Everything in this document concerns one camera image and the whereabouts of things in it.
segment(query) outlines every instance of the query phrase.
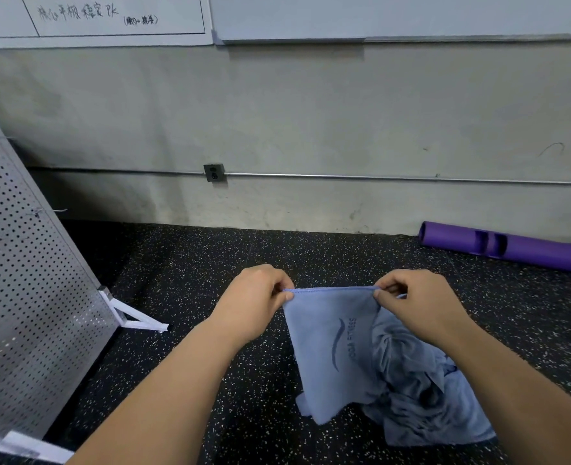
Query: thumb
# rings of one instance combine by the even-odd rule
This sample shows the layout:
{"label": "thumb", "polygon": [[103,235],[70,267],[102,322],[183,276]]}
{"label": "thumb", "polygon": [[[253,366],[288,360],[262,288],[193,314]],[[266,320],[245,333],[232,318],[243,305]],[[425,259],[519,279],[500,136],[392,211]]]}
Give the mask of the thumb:
{"label": "thumb", "polygon": [[281,305],[286,303],[288,300],[292,300],[294,294],[292,292],[279,292],[270,299],[270,308],[272,312],[276,312],[281,308]]}
{"label": "thumb", "polygon": [[373,297],[380,305],[398,317],[407,304],[406,300],[400,300],[384,290],[375,290],[373,292]]}

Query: speckled black floor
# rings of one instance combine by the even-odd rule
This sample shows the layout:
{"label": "speckled black floor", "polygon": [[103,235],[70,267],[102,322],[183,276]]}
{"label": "speckled black floor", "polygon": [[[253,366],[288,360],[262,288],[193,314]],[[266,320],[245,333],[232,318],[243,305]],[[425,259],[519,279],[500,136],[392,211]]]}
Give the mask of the speckled black floor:
{"label": "speckled black floor", "polygon": [[[169,323],[119,330],[47,439],[76,449],[126,395],[206,318],[245,266],[269,262],[298,287],[368,285],[387,271],[445,275],[472,317],[571,393],[571,273],[420,247],[405,236],[66,222],[101,282]],[[200,463],[505,463],[495,441],[390,448],[356,406],[317,426],[302,391],[282,312],[235,358],[221,385]]]}

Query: blue towel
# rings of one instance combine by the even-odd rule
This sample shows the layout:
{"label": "blue towel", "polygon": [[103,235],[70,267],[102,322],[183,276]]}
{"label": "blue towel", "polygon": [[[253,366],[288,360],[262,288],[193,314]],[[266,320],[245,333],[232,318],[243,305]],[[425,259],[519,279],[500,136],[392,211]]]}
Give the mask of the blue towel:
{"label": "blue towel", "polygon": [[283,305],[303,390],[318,424],[360,403],[387,444],[474,443],[495,436],[453,361],[373,298],[377,287],[294,289]]}

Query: gray wall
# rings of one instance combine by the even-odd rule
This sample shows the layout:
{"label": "gray wall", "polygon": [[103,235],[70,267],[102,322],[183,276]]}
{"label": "gray wall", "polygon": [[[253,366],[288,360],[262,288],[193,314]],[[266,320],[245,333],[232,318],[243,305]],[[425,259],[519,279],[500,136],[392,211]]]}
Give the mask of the gray wall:
{"label": "gray wall", "polygon": [[[571,44],[0,51],[32,164],[571,180]],[[571,241],[571,187],[39,171],[71,218]]]}

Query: perforated metal panel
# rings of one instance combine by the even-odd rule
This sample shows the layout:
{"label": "perforated metal panel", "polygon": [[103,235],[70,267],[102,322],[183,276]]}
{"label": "perforated metal panel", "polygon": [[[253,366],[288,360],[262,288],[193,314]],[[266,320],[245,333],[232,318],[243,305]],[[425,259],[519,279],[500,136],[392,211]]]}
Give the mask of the perforated metal panel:
{"label": "perforated metal panel", "polygon": [[0,138],[0,427],[41,438],[55,420],[118,326],[98,285]]}

